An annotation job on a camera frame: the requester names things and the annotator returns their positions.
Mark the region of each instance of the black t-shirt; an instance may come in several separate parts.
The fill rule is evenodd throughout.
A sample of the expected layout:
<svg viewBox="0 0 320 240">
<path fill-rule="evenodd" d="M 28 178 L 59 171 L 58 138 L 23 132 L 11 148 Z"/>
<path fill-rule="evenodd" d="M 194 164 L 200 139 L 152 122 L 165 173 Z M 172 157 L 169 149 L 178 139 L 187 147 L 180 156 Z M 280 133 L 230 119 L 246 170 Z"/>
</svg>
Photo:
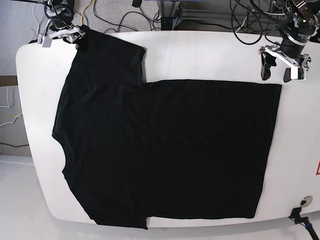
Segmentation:
<svg viewBox="0 0 320 240">
<path fill-rule="evenodd" d="M 253 218 L 282 86 L 142 83 L 142 47 L 93 30 L 87 40 L 65 80 L 52 136 L 89 217 L 143 229 L 147 217 Z"/>
</svg>

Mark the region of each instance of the gray carpet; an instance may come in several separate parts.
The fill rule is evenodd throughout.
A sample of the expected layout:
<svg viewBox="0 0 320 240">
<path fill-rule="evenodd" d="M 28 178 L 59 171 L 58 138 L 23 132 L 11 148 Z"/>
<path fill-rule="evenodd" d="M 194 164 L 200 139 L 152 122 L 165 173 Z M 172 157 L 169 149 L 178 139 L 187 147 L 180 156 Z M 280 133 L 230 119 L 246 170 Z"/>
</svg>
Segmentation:
<svg viewBox="0 0 320 240">
<path fill-rule="evenodd" d="M 90 0 L 76 0 L 74 9 L 78 13 L 81 13 L 89 2 Z M 243 0 L 241 2 L 244 5 L 249 4 L 249 0 Z M 260 0 L 261 8 L 265 11 L 268 10 L 269 4 L 270 0 Z M 186 1 L 183 2 L 182 5 L 185 9 L 214 10 L 218 13 L 231 13 L 228 0 L 205 0 L 202 2 Z M 18 49 L 35 38 L 37 24 L 32 15 L 32 8 L 32 3 L 0 0 L 0 75 L 16 75 L 15 57 Z M 150 19 L 153 19 L 154 15 L 158 12 L 157 3 L 152 0 L 143 1 L 141 8 Z M 124 14 L 129 11 L 140 12 L 138 8 L 132 7 L 132 0 L 96 0 L 96 13 L 101 18 L 106 19 L 109 22 L 119 24 Z M 46 17 L 44 16 L 44 7 L 40 4 L 36 4 L 34 12 L 40 22 L 40 33 L 42 33 L 47 22 Z M 240 7 L 237 8 L 237 13 L 245 12 L 246 11 L 244 9 L 241 9 Z M 73 23 L 75 25 L 80 25 L 81 18 L 78 13 L 74 16 Z M 93 4 L 89 6 L 85 12 L 84 23 L 89 25 L 91 29 L 102 33 L 108 28 L 117 29 L 116 26 L 103 22 L 94 16 Z M 231 27 L 229 19 L 211 20 L 210 23 Z M 143 16 L 136 13 L 128 14 L 122 24 L 132 27 L 138 31 L 151 30 L 148 21 Z M 219 26 L 201 25 L 191 21 L 182 22 L 177 29 L 196 31 L 231 31 Z M 125 27 L 120 29 L 120 32 L 128 31 L 130 31 L 130 29 Z M 6 91 L 6 87 L 0 87 L 0 105 L 6 104 Z M 9 88 L 9 99 L 12 102 L 12 107 L 0 108 L 0 118 L 6 115 L 16 115 L 18 113 L 19 91 L 17 86 Z M 0 127 L 0 142 L 12 145 L 24 145 L 28 143 L 22 117 L 18 118 L 13 124 Z M 30 149 L 28 147 L 12 148 L 10 146 L 0 145 L 0 150 L 0 154 L 4 155 L 31 156 Z"/>
</svg>

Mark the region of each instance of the red warning sign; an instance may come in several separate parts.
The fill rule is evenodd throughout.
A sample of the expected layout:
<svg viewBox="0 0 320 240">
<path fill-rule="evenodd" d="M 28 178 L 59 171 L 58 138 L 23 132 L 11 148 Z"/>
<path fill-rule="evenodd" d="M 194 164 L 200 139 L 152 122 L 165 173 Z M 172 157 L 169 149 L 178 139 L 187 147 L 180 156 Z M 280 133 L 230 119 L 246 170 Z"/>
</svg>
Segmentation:
<svg viewBox="0 0 320 240">
<path fill-rule="evenodd" d="M 320 175 L 320 161 L 319 161 L 319 165 L 318 165 L 318 170 L 316 171 L 316 175 Z"/>
</svg>

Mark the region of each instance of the white table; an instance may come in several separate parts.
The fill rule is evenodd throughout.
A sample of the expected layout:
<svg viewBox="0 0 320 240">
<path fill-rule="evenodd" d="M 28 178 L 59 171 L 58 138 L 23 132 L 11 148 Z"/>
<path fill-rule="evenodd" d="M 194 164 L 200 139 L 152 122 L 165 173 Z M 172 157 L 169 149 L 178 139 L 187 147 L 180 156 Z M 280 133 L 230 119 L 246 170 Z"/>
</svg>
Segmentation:
<svg viewBox="0 0 320 240">
<path fill-rule="evenodd" d="M 126 32 L 112 36 L 147 49 L 144 59 L 147 82 L 199 79 L 283 84 L 255 218 L 151 217 L 148 227 L 215 226 L 283 218 L 308 195 L 313 196 L 313 202 L 302 213 L 320 210 L 320 175 L 316 175 L 320 161 L 319 44 L 308 43 L 303 51 L 312 58 L 307 81 L 284 84 L 286 65 L 280 61 L 272 68 L 271 78 L 266 82 L 261 80 L 258 49 L 268 44 L 265 40 L 247 46 L 232 33 L 201 31 Z M 257 36 L 242 34 L 241 37 L 249 42 Z M 17 78 L 26 133 L 49 211 L 60 220 L 94 223 L 64 179 L 65 155 L 51 136 L 58 100 L 75 54 L 75 46 L 62 40 L 54 40 L 50 48 L 24 45 L 16 55 Z"/>
</svg>

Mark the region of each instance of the white floor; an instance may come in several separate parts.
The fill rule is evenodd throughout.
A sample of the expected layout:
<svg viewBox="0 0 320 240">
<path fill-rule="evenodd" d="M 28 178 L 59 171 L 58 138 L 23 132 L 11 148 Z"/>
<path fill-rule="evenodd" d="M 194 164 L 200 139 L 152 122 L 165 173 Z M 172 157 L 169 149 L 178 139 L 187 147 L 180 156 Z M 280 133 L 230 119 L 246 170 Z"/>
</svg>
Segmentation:
<svg viewBox="0 0 320 240">
<path fill-rule="evenodd" d="M 320 211 L 308 214 L 320 235 Z M 309 240 L 288 218 L 227 226 L 150 228 L 100 226 L 55 219 L 31 157 L 0 155 L 1 240 Z"/>
</svg>

